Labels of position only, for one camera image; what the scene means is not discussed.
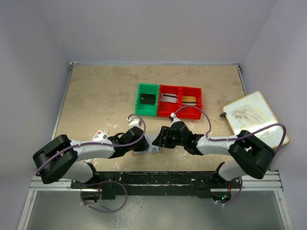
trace black base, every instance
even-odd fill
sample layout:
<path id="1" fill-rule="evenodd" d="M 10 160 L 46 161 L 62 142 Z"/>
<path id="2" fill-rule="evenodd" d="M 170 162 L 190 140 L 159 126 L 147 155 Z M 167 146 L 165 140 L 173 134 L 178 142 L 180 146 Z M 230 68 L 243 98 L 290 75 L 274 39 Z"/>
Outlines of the black base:
<path id="1" fill-rule="evenodd" d="M 118 181 L 125 186 L 129 196 L 196 196 L 211 198 L 211 188 L 228 188 L 228 182 L 217 183 L 212 180 L 212 171 L 205 172 L 98 172 L 101 181 Z M 231 181 L 232 188 L 240 183 Z M 89 188 L 79 183 L 71 183 L 72 189 Z M 124 190 L 117 184 L 102 185 L 101 199 L 115 199 L 123 196 Z"/>

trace drawing on whiteboard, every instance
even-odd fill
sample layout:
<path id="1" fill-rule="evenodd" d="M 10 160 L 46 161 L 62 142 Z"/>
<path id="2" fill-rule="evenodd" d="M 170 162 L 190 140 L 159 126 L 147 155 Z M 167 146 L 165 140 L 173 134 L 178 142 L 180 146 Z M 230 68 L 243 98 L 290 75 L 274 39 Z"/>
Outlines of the drawing on whiteboard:
<path id="1" fill-rule="evenodd" d="M 257 110 L 249 107 L 246 104 L 233 110 L 231 115 L 235 120 L 239 122 L 241 128 L 259 126 L 266 122 Z"/>

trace glass panel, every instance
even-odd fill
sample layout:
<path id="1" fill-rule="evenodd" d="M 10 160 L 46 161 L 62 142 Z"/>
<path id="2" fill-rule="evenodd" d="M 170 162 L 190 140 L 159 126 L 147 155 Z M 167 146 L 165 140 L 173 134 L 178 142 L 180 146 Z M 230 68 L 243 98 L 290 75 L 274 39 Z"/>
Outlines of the glass panel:
<path id="1" fill-rule="evenodd" d="M 119 207 L 100 200 L 95 207 Z M 131 196 L 117 213 L 80 205 L 80 193 L 38 192 L 28 230 L 283 230 L 274 192 L 242 192 L 228 206 L 191 196 Z"/>

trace plastic bin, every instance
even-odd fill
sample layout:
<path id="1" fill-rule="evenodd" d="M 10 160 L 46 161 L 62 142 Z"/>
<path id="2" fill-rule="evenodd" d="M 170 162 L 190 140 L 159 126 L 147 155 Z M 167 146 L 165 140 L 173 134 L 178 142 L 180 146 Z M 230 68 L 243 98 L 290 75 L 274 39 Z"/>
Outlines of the plastic bin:
<path id="1" fill-rule="evenodd" d="M 141 94 L 155 94 L 155 104 L 141 103 Z M 139 115 L 157 116 L 159 85 L 140 83 L 135 101 L 135 113 Z"/>
<path id="2" fill-rule="evenodd" d="M 196 107 L 202 109 L 202 99 L 201 99 L 201 88 L 192 88 L 192 87 L 184 87 L 181 86 L 181 95 L 182 96 L 193 96 L 196 97 Z M 177 117 L 179 118 L 187 118 L 187 119 L 200 119 L 201 111 L 195 109 L 193 107 L 188 107 L 180 110 L 177 113 Z"/>
<path id="3" fill-rule="evenodd" d="M 161 94 L 162 93 L 176 94 L 178 96 L 177 103 L 162 102 L 161 101 Z M 180 105 L 181 105 L 181 87 L 171 86 L 171 85 L 160 85 L 157 115 L 168 117 L 168 116 L 171 115 L 171 113 L 173 113 L 177 109 L 179 109 Z"/>

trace green bin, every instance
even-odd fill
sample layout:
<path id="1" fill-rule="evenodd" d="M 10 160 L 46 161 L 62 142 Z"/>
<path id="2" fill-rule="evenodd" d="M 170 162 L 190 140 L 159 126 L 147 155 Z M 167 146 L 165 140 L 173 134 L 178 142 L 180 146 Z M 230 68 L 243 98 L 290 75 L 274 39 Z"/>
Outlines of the green bin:
<path id="1" fill-rule="evenodd" d="M 141 94 L 155 94 L 154 104 L 141 103 Z M 135 113 L 139 115 L 157 116 L 159 99 L 159 85 L 140 83 L 138 88 L 138 94 L 135 101 Z"/>

